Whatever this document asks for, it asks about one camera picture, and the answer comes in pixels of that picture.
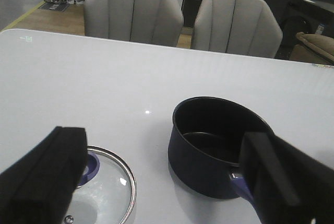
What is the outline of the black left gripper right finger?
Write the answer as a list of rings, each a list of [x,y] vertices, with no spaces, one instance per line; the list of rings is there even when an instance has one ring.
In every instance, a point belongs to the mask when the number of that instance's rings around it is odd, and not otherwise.
[[[333,223],[333,169],[280,137],[247,132],[239,164],[261,223]]]

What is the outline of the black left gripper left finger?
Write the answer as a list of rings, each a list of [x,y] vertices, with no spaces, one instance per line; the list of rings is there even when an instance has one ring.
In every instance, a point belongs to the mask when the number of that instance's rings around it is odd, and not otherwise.
[[[87,164],[81,127],[55,127],[1,173],[1,223],[61,223]]]

